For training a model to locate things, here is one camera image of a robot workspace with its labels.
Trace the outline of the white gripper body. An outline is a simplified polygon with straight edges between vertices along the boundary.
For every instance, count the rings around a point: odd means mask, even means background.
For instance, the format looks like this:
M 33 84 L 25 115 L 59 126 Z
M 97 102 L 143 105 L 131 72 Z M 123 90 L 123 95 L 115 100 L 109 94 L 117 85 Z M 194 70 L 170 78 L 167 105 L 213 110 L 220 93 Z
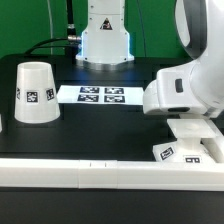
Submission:
M 143 94 L 145 114 L 204 114 L 207 111 L 193 94 L 190 73 L 193 65 L 161 69 Z

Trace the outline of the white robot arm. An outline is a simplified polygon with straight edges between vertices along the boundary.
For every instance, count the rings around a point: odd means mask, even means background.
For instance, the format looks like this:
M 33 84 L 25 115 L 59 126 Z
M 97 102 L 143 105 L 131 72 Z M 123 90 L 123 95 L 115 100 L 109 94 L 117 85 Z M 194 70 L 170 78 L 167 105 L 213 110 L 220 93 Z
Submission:
M 88 0 L 77 63 L 116 69 L 134 60 L 124 27 L 125 0 Z M 175 27 L 186 64 L 161 69 L 143 94 L 143 111 L 215 118 L 224 111 L 224 0 L 175 0 Z

